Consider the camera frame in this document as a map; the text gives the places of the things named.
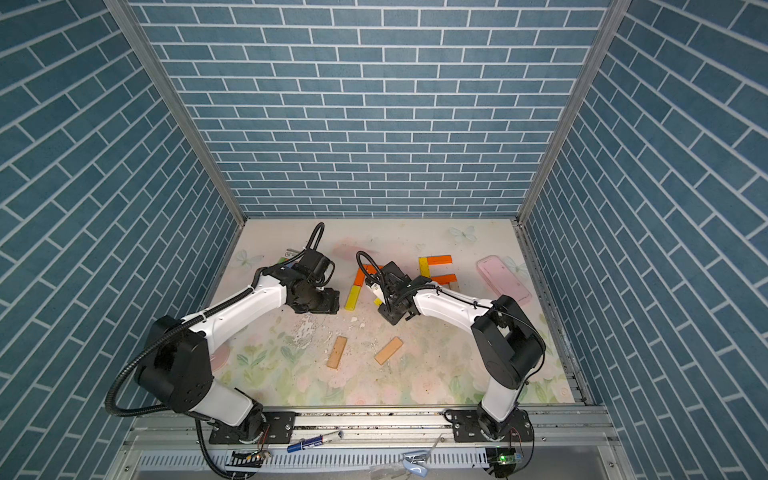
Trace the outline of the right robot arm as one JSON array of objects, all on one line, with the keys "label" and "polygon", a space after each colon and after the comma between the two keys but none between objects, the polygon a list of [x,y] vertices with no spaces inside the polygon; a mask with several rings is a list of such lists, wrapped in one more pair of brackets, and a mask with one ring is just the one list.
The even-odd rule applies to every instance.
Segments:
[{"label": "right robot arm", "polygon": [[425,316],[471,334],[490,376],[477,409],[480,429],[491,440],[510,432],[522,389],[546,357],[545,341],[518,303],[506,295],[473,298],[422,276],[398,282],[371,277],[364,284],[381,301],[381,316],[393,325]]}]

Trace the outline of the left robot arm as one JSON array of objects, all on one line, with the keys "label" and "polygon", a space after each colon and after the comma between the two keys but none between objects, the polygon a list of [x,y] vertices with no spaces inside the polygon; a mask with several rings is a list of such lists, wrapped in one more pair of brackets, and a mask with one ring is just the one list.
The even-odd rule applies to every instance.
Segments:
[{"label": "left robot arm", "polygon": [[284,306],[297,314],[333,315],[339,311],[340,293],[315,286],[293,269],[263,273],[254,284],[207,310],[180,320],[170,316],[157,320],[147,344],[158,347],[139,361],[134,381],[163,407],[245,429],[253,437],[261,422],[261,405],[219,382],[212,357],[235,334]]}]

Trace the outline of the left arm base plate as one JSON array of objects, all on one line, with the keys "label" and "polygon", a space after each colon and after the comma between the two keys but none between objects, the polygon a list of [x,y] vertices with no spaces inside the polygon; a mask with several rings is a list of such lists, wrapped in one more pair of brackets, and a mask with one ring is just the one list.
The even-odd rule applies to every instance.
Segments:
[{"label": "left arm base plate", "polygon": [[213,445],[261,445],[290,443],[297,414],[292,411],[258,411],[240,425],[213,423],[209,443]]}]

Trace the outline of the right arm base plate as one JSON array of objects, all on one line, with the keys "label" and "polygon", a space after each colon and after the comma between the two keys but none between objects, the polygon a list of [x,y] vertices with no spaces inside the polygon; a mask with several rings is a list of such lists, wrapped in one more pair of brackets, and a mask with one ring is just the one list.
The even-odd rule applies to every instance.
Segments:
[{"label": "right arm base plate", "polygon": [[531,442],[534,429],[528,413],[514,409],[505,420],[497,421],[482,408],[446,409],[444,419],[450,424],[456,443]]}]

